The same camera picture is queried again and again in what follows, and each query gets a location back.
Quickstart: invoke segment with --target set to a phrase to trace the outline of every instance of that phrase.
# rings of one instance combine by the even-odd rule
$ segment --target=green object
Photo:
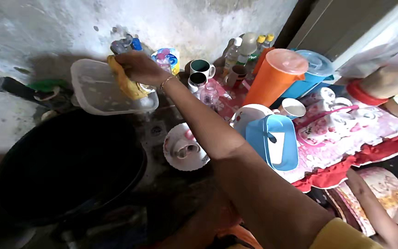
[[[41,80],[41,81],[36,81],[31,84],[28,84],[27,86],[32,88],[35,91],[41,91],[44,93],[50,93],[53,92],[53,88],[55,86],[60,86],[62,88],[67,88],[69,83],[67,83],[65,80]]]

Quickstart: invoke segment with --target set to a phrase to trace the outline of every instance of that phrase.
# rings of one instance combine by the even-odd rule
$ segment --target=yellow sponge
[[[148,96],[139,83],[131,81],[124,72],[122,66],[114,59],[113,55],[107,58],[108,65],[114,73],[116,82],[119,84],[121,91],[130,99],[137,100]]]

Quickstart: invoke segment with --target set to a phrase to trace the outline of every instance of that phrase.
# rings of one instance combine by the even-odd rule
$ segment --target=yellow bottle cap
[[[273,41],[273,39],[274,39],[274,35],[273,34],[268,34],[267,41],[271,42],[271,41]]]
[[[258,36],[257,43],[263,43],[265,41],[265,36]]]

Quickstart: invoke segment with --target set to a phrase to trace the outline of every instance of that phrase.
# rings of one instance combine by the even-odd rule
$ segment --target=orange pitcher
[[[268,52],[243,105],[269,107],[297,80],[304,80],[308,61],[300,54],[277,48]]]

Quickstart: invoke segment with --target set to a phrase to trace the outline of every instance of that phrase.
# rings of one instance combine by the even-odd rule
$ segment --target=concrete wall
[[[69,80],[69,67],[75,60],[104,60],[111,54],[110,42],[124,31],[139,34],[153,50],[177,48],[182,67],[192,59],[213,62],[232,37],[247,31],[279,35],[296,2],[0,0],[0,77],[23,83],[44,78]],[[0,153],[35,125],[36,108],[0,93]]]

